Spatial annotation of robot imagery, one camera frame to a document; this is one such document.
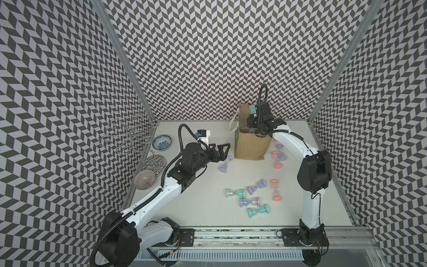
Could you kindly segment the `green hourglass pile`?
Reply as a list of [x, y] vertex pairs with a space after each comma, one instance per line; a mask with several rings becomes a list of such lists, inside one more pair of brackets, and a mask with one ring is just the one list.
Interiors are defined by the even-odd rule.
[[256, 114], [256, 106], [255, 106], [255, 105], [250, 105], [250, 106], [249, 106], [249, 111], [250, 111], [250, 115], [251, 115], [251, 116], [257, 117], [257, 114]]

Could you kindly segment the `purple hourglass pile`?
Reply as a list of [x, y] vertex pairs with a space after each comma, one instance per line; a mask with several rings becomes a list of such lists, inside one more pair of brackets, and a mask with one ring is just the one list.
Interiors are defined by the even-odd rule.
[[228, 170], [228, 167], [229, 167], [229, 164], [230, 164], [230, 162], [232, 162], [233, 161], [233, 157], [232, 156], [228, 156], [225, 160], [224, 160], [224, 162], [220, 165], [220, 167], [219, 167], [219, 171], [220, 172], [222, 172], [222, 173], [226, 173], [227, 172], [227, 170]]

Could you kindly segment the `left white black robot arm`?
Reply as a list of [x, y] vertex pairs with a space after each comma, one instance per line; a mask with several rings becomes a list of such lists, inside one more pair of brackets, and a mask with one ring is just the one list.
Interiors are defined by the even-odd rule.
[[151, 225], [151, 219], [196, 180], [199, 170], [211, 162], [226, 160], [230, 147], [229, 143], [204, 147], [199, 141], [181, 149], [165, 167], [159, 187], [133, 206], [120, 212], [113, 211], [104, 218], [89, 265], [96, 267], [96, 256], [101, 254], [107, 260], [105, 266], [127, 267], [141, 249], [169, 241], [179, 228], [166, 219]]

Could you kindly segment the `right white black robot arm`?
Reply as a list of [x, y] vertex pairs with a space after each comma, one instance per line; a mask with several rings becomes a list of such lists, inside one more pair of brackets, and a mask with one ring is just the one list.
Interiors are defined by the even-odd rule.
[[255, 129], [256, 136], [270, 136], [286, 147], [300, 162], [298, 184], [304, 191], [302, 217], [296, 232], [299, 243], [310, 247], [328, 248], [329, 240], [321, 219], [322, 198], [331, 175], [331, 155], [309, 145], [303, 137], [292, 131], [286, 122], [274, 118], [267, 102], [259, 102], [250, 108], [247, 126]]

